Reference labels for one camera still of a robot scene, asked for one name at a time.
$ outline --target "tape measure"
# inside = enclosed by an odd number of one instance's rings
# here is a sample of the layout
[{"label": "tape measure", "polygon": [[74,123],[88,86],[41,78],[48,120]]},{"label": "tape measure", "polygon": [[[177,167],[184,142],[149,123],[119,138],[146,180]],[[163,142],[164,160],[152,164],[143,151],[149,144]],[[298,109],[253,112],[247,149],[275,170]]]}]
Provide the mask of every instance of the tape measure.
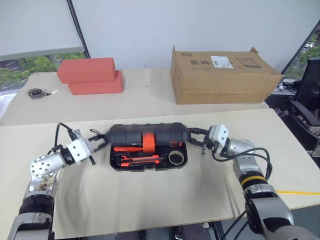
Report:
[{"label": "tape measure", "polygon": [[59,92],[59,90],[54,90],[52,92],[44,92],[40,88],[31,88],[29,89],[26,94],[31,98],[31,99],[42,99],[44,96],[52,95]]}]

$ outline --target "white table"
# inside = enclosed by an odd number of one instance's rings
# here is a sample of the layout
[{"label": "white table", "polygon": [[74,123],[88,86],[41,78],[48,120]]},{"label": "white table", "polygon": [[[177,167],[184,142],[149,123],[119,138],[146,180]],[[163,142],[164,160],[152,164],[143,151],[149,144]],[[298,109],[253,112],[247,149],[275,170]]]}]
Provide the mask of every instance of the white table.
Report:
[{"label": "white table", "polygon": [[[235,110],[267,109],[265,102],[237,104],[177,105],[170,69],[128,69],[122,71],[124,92],[72,95],[56,72],[33,73],[11,101],[0,126],[127,119]],[[33,100],[27,91],[40,88],[58,93]]]},{"label": "white table", "polygon": [[[107,131],[113,124],[182,122],[208,128],[224,123],[231,138],[249,139],[266,148],[276,190],[320,192],[320,170],[272,109],[175,115],[121,120],[70,122],[84,136],[90,128]],[[54,143],[55,123],[0,127],[0,239],[10,230],[26,186],[31,160]],[[59,142],[70,142],[61,132]],[[53,230],[56,238],[102,235],[139,229],[208,222],[238,216],[244,210],[242,188],[232,162],[202,156],[200,147],[187,145],[188,163],[181,169],[118,172],[109,165],[109,148],[61,173]],[[265,171],[266,164],[258,159]],[[289,208],[320,204],[320,195],[281,195]]]}]

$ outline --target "yellow band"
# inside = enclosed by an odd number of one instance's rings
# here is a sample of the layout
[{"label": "yellow band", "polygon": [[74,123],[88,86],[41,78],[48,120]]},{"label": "yellow band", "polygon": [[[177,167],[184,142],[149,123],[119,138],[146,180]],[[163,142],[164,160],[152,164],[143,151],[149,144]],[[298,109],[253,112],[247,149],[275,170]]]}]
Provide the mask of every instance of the yellow band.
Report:
[{"label": "yellow band", "polygon": [[309,191],[276,191],[278,194],[320,195],[320,192]]},{"label": "yellow band", "polygon": [[253,180],[253,179],[262,179],[262,180],[267,181],[263,176],[248,176],[247,178],[242,180],[241,186],[243,187],[246,182]]}]

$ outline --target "cardboard box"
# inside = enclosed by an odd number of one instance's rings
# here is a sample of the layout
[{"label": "cardboard box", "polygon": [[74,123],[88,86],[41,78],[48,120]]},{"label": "cardboard box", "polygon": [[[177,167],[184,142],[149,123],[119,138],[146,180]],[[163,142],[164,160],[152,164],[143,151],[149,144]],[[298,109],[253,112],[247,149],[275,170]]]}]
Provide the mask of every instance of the cardboard box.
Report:
[{"label": "cardboard box", "polygon": [[261,103],[281,74],[251,51],[172,50],[171,81],[177,104]]},{"label": "cardboard box", "polygon": [[119,94],[124,90],[121,71],[115,71],[113,81],[95,81],[69,83],[68,87],[73,95],[87,94]]},{"label": "cardboard box", "polygon": [[63,84],[115,80],[112,57],[63,60],[57,75]]}]

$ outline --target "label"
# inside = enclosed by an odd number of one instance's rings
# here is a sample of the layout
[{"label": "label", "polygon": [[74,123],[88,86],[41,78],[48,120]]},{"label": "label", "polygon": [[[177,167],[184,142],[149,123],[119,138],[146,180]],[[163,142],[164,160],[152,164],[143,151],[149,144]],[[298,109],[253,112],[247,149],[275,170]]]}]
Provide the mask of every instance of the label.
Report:
[{"label": "label", "polygon": [[212,63],[215,68],[233,69],[228,57],[226,56],[211,56]]},{"label": "label", "polygon": [[249,57],[237,57],[238,61],[242,63],[243,66],[246,68],[255,68],[260,69],[261,67],[252,59]]}]

